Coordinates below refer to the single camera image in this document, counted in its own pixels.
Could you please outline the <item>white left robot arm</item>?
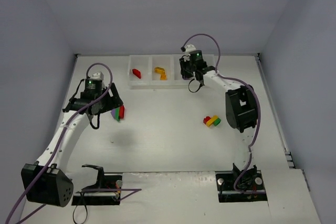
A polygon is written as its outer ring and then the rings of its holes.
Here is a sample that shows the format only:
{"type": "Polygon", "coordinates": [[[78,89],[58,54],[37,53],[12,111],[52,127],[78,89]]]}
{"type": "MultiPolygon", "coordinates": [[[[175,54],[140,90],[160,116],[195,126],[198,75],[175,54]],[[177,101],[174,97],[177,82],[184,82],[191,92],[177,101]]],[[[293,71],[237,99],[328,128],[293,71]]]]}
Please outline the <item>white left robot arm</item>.
{"type": "Polygon", "coordinates": [[[26,199],[30,202],[66,206],[74,189],[74,177],[66,168],[83,131],[92,126],[92,119],[120,107],[123,102],[114,83],[106,85],[102,72],[84,80],[80,97],[72,96],[63,109],[63,119],[46,150],[33,164],[21,171],[26,199]]]}

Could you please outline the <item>green curved lego brick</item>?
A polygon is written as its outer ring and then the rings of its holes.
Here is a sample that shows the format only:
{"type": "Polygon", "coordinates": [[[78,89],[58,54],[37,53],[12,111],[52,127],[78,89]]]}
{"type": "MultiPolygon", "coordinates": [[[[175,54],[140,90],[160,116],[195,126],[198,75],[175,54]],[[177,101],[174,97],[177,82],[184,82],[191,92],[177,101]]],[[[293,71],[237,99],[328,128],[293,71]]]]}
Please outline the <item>green curved lego brick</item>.
{"type": "Polygon", "coordinates": [[[120,108],[116,108],[115,112],[115,119],[119,122],[120,121],[120,108]]]}

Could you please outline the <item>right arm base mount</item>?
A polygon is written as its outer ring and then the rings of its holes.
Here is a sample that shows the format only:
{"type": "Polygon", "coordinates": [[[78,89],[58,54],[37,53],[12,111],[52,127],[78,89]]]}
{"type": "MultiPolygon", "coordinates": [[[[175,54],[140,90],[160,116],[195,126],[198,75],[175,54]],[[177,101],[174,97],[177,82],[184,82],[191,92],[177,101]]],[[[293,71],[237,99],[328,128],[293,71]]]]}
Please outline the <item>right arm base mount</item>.
{"type": "Polygon", "coordinates": [[[261,171],[254,165],[234,187],[241,172],[236,166],[229,172],[216,172],[216,186],[220,203],[267,201],[267,194],[261,171]]]}

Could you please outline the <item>light purple rounded lego brick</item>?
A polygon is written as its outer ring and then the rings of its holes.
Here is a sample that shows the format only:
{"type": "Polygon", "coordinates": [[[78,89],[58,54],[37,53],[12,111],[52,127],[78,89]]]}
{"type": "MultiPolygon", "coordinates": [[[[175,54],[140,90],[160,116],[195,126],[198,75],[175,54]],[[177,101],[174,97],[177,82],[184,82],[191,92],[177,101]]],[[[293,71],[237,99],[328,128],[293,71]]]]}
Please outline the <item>light purple rounded lego brick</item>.
{"type": "Polygon", "coordinates": [[[111,115],[112,115],[112,117],[116,120],[116,117],[115,117],[115,110],[116,110],[116,108],[111,110],[111,115]]]}

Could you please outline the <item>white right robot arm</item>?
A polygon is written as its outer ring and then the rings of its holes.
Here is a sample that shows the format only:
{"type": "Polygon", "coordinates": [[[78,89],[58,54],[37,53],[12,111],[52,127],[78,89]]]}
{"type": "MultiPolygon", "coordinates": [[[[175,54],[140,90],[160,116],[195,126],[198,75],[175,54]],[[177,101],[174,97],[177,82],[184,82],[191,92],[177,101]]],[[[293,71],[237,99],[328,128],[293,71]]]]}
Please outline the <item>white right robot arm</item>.
{"type": "Polygon", "coordinates": [[[200,87],[211,88],[225,99],[226,120],[238,139],[233,168],[243,176],[253,168],[253,145],[260,130],[259,100],[252,86],[237,78],[225,77],[208,65],[201,50],[192,46],[182,51],[179,59],[182,78],[198,81],[200,87]]]}

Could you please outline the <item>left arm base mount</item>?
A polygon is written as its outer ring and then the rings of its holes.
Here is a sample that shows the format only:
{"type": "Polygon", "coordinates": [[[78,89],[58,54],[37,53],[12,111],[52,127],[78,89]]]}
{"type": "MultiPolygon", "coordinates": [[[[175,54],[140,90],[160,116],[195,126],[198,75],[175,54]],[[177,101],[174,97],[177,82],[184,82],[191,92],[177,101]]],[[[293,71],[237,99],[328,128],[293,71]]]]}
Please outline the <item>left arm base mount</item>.
{"type": "Polygon", "coordinates": [[[109,191],[122,187],[122,174],[106,173],[102,166],[84,164],[81,167],[79,190],[74,192],[73,206],[117,206],[121,192],[109,191]]]}

